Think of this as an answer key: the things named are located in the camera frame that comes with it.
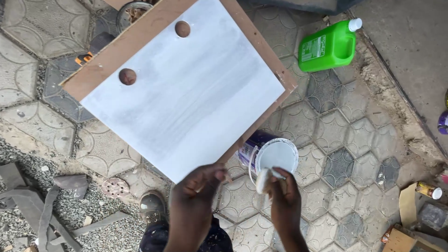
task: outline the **sanding disc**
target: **sanding disc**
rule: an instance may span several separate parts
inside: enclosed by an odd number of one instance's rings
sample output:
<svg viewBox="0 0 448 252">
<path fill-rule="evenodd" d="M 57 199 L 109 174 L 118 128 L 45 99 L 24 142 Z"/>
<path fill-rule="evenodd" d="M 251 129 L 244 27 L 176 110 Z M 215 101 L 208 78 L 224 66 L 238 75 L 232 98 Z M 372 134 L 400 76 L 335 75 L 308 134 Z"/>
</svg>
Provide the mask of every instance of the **sanding disc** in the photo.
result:
<svg viewBox="0 0 448 252">
<path fill-rule="evenodd" d="M 103 193 L 109 198 L 121 198 L 129 195 L 129 186 L 126 181 L 119 178 L 110 178 L 101 186 Z"/>
</svg>

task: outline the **purple container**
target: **purple container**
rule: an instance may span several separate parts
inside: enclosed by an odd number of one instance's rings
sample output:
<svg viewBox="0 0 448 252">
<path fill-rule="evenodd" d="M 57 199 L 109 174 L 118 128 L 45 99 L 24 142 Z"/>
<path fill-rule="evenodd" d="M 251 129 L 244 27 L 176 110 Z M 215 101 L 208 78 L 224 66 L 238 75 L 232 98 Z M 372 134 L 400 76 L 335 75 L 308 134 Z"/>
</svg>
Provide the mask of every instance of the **purple container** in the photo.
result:
<svg viewBox="0 0 448 252">
<path fill-rule="evenodd" d="M 448 110 L 440 115 L 437 129 L 440 133 L 448 135 Z"/>
<path fill-rule="evenodd" d="M 263 130 L 256 130 L 250 137 L 247 139 L 246 142 L 244 142 L 243 147 L 241 147 L 237 154 L 238 157 L 241 160 L 241 163 L 243 163 L 245 166 L 249 166 L 249 159 L 250 155 L 252 154 L 255 146 L 258 146 L 258 150 L 255 152 L 254 157 L 252 159 L 252 164 L 250 166 L 251 170 L 257 174 L 255 169 L 255 157 L 257 156 L 257 153 L 260 151 L 261 147 L 271 141 L 272 139 L 279 138 L 278 136 L 271 135 Z"/>
</svg>

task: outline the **green jerry can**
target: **green jerry can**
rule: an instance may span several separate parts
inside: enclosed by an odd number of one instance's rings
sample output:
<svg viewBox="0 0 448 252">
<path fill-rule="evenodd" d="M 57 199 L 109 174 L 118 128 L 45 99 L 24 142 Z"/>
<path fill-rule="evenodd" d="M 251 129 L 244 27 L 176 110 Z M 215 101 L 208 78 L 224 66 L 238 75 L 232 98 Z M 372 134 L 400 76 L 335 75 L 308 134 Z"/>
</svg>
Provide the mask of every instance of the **green jerry can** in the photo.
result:
<svg viewBox="0 0 448 252">
<path fill-rule="evenodd" d="M 360 18 L 337 22 L 305 37 L 299 45 L 299 68 L 316 72 L 348 65 L 355 55 L 355 31 L 362 26 Z"/>
</svg>

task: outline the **circular hole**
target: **circular hole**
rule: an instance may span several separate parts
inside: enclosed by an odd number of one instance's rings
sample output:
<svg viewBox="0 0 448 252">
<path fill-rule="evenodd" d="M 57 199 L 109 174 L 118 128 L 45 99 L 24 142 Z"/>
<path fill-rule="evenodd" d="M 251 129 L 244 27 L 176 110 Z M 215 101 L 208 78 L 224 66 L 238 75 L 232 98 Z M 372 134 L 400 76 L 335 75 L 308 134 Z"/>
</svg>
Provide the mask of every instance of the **circular hole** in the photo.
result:
<svg viewBox="0 0 448 252">
<path fill-rule="evenodd" d="M 190 35 L 190 25 L 185 21 L 179 21 L 174 26 L 174 30 L 177 35 L 181 38 L 185 38 Z"/>
<path fill-rule="evenodd" d="M 118 78 L 120 79 L 121 83 L 130 86 L 135 83 L 135 80 L 137 79 L 137 75 L 135 74 L 135 71 L 129 68 L 123 68 L 118 73 Z"/>
</svg>

